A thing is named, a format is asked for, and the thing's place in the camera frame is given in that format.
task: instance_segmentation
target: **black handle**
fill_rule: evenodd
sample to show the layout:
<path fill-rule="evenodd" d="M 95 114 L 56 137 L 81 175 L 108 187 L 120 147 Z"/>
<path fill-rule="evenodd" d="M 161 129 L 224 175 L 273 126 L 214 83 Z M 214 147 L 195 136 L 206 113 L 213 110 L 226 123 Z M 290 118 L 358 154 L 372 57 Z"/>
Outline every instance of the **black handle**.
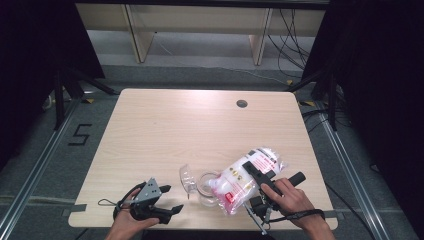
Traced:
<path fill-rule="evenodd" d="M 295 175 L 293 175 L 291 178 L 289 178 L 290 183 L 293 184 L 293 186 L 295 187 L 305 180 L 306 180 L 305 174 L 303 174 L 302 172 L 298 172 Z"/>

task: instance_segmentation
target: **clear plastic container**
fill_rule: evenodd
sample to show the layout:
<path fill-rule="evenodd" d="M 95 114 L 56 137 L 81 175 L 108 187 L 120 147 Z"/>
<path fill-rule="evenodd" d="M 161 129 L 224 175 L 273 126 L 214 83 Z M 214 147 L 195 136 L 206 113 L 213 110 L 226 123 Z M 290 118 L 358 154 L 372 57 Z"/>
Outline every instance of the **clear plastic container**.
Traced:
<path fill-rule="evenodd" d="M 218 172 L 205 172 L 197 181 L 197 191 L 199 192 L 199 201 L 207 207 L 214 207 L 218 204 L 218 199 L 212 192 L 210 181 L 219 176 Z"/>
<path fill-rule="evenodd" d="M 217 177 L 219 177 L 218 172 L 209 171 L 203 173 L 196 181 L 187 164 L 180 168 L 181 184 L 187 192 L 187 197 L 189 198 L 190 194 L 199 193 L 199 202 L 207 207 L 218 205 L 218 199 L 213 194 L 210 186 L 210 181 Z"/>

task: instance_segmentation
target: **metal rail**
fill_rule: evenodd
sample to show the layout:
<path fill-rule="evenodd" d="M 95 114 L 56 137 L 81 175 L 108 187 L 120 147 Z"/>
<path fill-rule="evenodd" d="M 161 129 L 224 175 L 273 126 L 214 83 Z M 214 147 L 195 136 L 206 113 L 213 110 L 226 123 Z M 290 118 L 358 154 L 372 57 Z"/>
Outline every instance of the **metal rail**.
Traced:
<path fill-rule="evenodd" d="M 80 101 L 80 98 L 73 99 L 71 101 L 65 114 L 66 117 L 62 122 L 62 125 L 59 127 L 58 130 L 53 132 L 49 142 L 47 143 L 40 157 L 38 158 L 36 164 L 32 168 L 31 173 L 25 180 L 24 185 L 20 189 L 19 193 L 16 195 L 8 211 L 3 217 L 0 223 L 0 239 L 6 240 L 12 233 L 12 230 L 18 222 L 22 212 L 24 211 L 24 208 L 30 196 L 34 192 L 38 182 L 43 176 L 44 170 L 46 169 L 52 155 L 54 154 L 57 146 L 59 145 L 60 139 L 63 136 L 65 130 L 67 129 L 72 114 L 75 112 L 75 109 L 77 108 Z"/>
<path fill-rule="evenodd" d="M 317 108 L 320 110 L 325 109 L 321 102 L 316 102 L 316 105 Z M 374 204 L 372 203 L 367 191 L 365 190 L 364 185 L 362 184 L 358 174 L 356 173 L 355 167 L 352 165 L 349 155 L 347 154 L 343 143 L 339 138 L 339 135 L 337 134 L 337 132 L 333 131 L 330 124 L 325 121 L 326 118 L 324 114 L 320 114 L 320 118 L 323 121 L 323 126 L 327 133 L 327 136 L 334 147 L 337 157 L 341 163 L 341 166 L 352 187 L 353 193 L 355 194 L 356 199 L 358 200 L 359 206 L 361 207 L 364 213 L 365 219 L 367 220 L 375 239 L 390 239 L 388 231 L 384 227 L 380 214 L 375 209 Z"/>

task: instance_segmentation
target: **white cable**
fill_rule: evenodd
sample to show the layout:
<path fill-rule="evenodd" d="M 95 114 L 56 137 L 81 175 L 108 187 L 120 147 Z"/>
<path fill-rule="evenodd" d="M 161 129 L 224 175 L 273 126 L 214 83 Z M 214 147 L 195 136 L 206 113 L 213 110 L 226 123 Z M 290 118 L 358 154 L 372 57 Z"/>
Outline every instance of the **white cable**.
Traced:
<path fill-rule="evenodd" d="M 163 45 L 162 45 L 162 43 L 161 43 L 160 41 L 156 41 L 156 42 L 157 42 L 157 43 L 159 44 L 159 46 L 161 46 L 161 48 L 162 48 L 163 50 L 165 50 L 165 52 L 167 52 L 170 56 L 175 57 L 175 55 L 174 55 L 171 51 L 169 51 L 169 50 L 168 50 L 165 46 L 163 46 Z M 245 70 L 234 69 L 234 68 L 224 68 L 224 67 L 206 67 L 206 66 L 201 66 L 201 65 L 186 64 L 186 63 L 180 62 L 180 61 L 178 61 L 178 60 L 175 60 L 175 61 L 176 61 L 177 63 L 179 63 L 179 64 L 183 65 L 183 66 L 188 66 L 188 67 L 199 67 L 199 68 L 206 68 L 206 69 L 225 69 L 225 70 L 229 70 L 229 71 L 235 71 L 235 72 L 247 73 L 247 74 L 250 74 L 250 75 L 255 76 L 255 77 L 258 77 L 258 78 L 263 78 L 263 79 L 268 79 L 268 80 L 274 80 L 274 81 L 277 81 L 277 82 L 279 82 L 279 83 L 282 83 L 282 84 L 284 84 L 284 85 L 286 85 L 286 86 L 289 86 L 289 84 L 287 84 L 287 83 L 285 83 L 285 82 L 283 82 L 283 81 L 281 81 L 281 80 L 279 80 L 279 79 L 271 78 L 271 77 L 265 77 L 265 76 L 261 76 L 261 75 L 257 75 L 257 74 L 254 74 L 254 73 L 252 73 L 252 72 L 245 71 Z"/>

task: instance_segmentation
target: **black strap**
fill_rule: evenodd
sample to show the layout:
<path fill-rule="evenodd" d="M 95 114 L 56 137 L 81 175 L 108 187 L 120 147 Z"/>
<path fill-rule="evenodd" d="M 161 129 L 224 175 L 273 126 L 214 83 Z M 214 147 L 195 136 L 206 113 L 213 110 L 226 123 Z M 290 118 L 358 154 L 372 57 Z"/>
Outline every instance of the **black strap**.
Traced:
<path fill-rule="evenodd" d="M 272 222 L 280 222 L 280 221 L 284 221 L 284 220 L 296 220 L 296 219 L 300 219 L 300 218 L 303 218 L 303 217 L 306 217 L 306 216 L 309 216 L 309 215 L 314 215 L 314 214 L 321 215 L 322 219 L 325 220 L 324 212 L 321 209 L 311 209 L 311 210 L 291 213 L 291 214 L 289 214 L 285 217 L 282 217 L 282 218 L 269 220 L 269 222 L 272 223 Z"/>
<path fill-rule="evenodd" d="M 143 187 L 146 185 L 146 182 L 140 183 L 138 185 L 136 185 L 135 187 L 133 187 L 130 191 L 128 191 L 127 194 L 125 194 L 125 196 L 121 199 L 121 201 L 118 201 L 118 203 L 115 205 L 115 209 L 113 210 L 113 219 L 116 218 L 116 216 L 118 215 L 118 213 L 121 211 L 121 207 L 122 204 L 125 202 L 125 200 L 127 200 L 128 196 L 137 188 L 143 189 Z"/>

